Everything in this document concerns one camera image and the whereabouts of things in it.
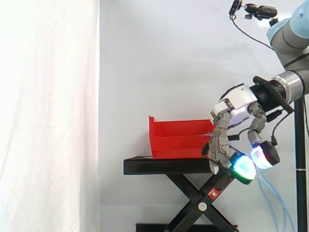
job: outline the coiled cable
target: coiled cable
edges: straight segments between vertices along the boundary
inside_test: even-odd
[[[283,109],[288,112],[288,114],[291,114],[294,110],[293,108],[289,105],[289,103],[284,99],[284,97],[279,93],[278,90],[276,90],[271,83],[269,83],[267,80],[264,80],[263,78],[259,76],[255,76],[253,78],[253,82],[255,84],[259,84],[263,86],[268,93],[283,107]]]

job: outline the red storage bin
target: red storage bin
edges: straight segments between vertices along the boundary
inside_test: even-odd
[[[202,158],[201,149],[211,137],[209,119],[158,122],[149,117],[150,146],[154,159]]]

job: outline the warning label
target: warning label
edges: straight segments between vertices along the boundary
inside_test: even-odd
[[[223,192],[223,190],[232,182],[232,178],[225,175],[222,179],[213,187],[209,192],[208,196],[215,200]]]

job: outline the black scissor lift stand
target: black scissor lift stand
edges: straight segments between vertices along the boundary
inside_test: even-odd
[[[188,198],[187,205],[169,225],[136,224],[136,232],[238,232],[212,203],[233,181],[225,172],[212,175],[197,189],[184,174],[212,174],[207,159],[152,159],[134,157],[124,160],[124,175],[165,174]],[[194,225],[205,215],[213,225]]]

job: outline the black pole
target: black pole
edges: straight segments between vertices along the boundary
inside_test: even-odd
[[[307,181],[304,98],[294,102],[295,109],[295,155],[296,155],[296,196],[298,232],[307,232]]]

